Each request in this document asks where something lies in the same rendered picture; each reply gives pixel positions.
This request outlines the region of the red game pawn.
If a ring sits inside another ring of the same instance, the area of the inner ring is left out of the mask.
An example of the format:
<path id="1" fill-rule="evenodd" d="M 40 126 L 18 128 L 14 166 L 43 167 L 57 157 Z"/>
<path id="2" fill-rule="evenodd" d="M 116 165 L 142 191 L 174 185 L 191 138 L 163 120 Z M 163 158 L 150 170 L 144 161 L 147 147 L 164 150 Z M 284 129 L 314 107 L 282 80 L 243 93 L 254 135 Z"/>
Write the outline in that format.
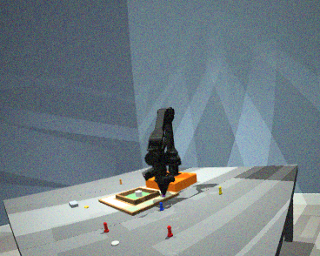
<path id="1" fill-rule="evenodd" d="M 171 233 L 171 226 L 168 226 L 168 237 L 172 237 L 173 233 Z"/>
<path id="2" fill-rule="evenodd" d="M 104 232 L 109 232 L 110 230 L 108 229 L 108 226 L 107 226 L 107 224 L 106 223 L 103 223 L 103 226 L 104 226 Z"/>

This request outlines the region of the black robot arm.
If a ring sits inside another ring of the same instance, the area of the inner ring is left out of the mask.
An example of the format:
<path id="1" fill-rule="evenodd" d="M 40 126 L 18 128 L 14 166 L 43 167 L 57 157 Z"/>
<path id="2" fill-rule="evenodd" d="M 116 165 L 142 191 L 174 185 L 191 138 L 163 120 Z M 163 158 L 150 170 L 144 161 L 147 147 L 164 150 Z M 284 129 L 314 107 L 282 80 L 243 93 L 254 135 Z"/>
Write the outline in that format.
<path id="1" fill-rule="evenodd" d="M 155 130 L 150 134 L 147 151 L 144 161 L 152 168 L 142 172 L 145 180 L 153 177 L 158 178 L 157 169 L 155 166 L 158 163 L 166 161 L 169 167 L 169 175 L 176 177 L 178 173 L 178 166 L 181 165 L 181 158 L 175 148 L 172 121 L 174 119 L 175 111 L 172 107 L 161 108 L 157 110 L 157 121 Z M 164 135 L 165 132 L 165 135 Z M 167 146 L 167 151 L 164 150 Z"/>

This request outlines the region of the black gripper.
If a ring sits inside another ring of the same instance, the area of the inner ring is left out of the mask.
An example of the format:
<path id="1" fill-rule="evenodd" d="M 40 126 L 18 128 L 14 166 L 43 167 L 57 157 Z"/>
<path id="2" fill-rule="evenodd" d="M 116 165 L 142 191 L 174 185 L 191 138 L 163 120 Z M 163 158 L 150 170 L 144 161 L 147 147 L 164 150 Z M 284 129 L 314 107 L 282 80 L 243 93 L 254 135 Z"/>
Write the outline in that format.
<path id="1" fill-rule="evenodd" d="M 154 181 L 157 182 L 157 185 L 159 186 L 160 192 L 162 192 L 163 195 L 166 195 L 166 192 L 168 191 L 168 188 L 170 186 L 171 182 L 175 182 L 175 178 L 172 175 L 169 175 L 167 172 L 168 164 L 166 164 L 166 161 L 158 163 L 155 166 L 157 169 L 158 178 L 154 177 Z"/>

